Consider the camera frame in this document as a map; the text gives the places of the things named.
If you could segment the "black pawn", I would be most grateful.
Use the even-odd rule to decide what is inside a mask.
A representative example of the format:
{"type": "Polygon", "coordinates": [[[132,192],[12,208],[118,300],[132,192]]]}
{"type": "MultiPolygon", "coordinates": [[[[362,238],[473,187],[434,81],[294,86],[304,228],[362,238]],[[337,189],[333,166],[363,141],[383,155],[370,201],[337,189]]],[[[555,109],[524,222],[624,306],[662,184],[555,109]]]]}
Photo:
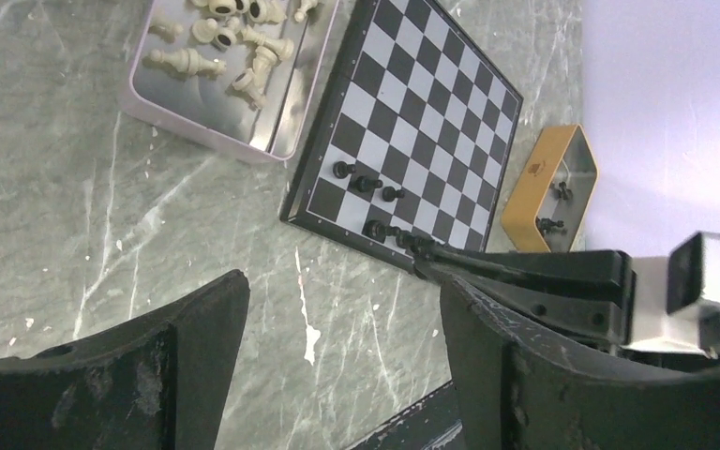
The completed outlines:
{"type": "Polygon", "coordinates": [[[357,167],[354,163],[343,160],[335,162],[332,166],[332,173],[337,179],[344,179],[356,173],[357,167]]]}
{"type": "Polygon", "coordinates": [[[384,186],[384,183],[382,180],[366,176],[366,175],[360,175],[352,180],[350,183],[350,187],[360,193],[368,193],[373,192],[376,189],[382,188],[384,186]]]}
{"type": "Polygon", "coordinates": [[[399,199],[403,199],[406,196],[406,190],[404,188],[396,188],[387,186],[382,189],[382,199],[385,202],[394,202],[399,199]]]}

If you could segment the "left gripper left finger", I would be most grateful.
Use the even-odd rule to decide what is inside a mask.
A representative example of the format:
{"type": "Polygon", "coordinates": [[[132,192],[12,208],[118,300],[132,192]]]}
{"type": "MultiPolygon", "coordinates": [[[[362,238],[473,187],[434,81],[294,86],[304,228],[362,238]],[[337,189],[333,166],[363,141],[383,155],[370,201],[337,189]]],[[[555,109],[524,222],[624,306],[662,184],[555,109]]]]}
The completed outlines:
{"type": "Polygon", "coordinates": [[[0,449],[211,449],[248,316],[246,276],[30,358],[0,359],[0,449]]]}

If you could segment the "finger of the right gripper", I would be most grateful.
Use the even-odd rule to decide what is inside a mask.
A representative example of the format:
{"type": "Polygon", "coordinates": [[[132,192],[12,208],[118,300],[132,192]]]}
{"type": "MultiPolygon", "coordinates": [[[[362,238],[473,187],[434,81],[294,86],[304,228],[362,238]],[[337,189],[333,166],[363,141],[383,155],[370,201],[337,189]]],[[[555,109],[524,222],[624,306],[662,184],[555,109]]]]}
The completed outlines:
{"type": "Polygon", "coordinates": [[[440,282],[459,277],[493,300],[586,345],[623,345],[634,305],[631,258],[620,250],[484,253],[411,241],[413,269],[440,282]]]}

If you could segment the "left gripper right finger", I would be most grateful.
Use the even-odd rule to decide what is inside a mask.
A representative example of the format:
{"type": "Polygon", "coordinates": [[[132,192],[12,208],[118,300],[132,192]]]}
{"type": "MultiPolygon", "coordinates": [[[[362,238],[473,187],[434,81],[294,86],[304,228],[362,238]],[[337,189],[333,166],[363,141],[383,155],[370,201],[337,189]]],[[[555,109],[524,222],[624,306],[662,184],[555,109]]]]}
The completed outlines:
{"type": "Polygon", "coordinates": [[[685,373],[588,348],[467,282],[441,286],[471,449],[720,449],[720,367],[685,373]]]}

